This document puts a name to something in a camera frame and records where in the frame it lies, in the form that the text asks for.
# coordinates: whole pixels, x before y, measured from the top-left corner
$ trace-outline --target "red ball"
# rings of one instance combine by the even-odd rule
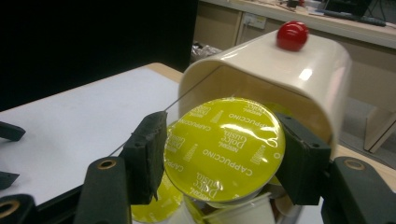
[[[308,28],[299,21],[288,21],[277,31],[276,44],[282,49],[298,51],[308,39]]]

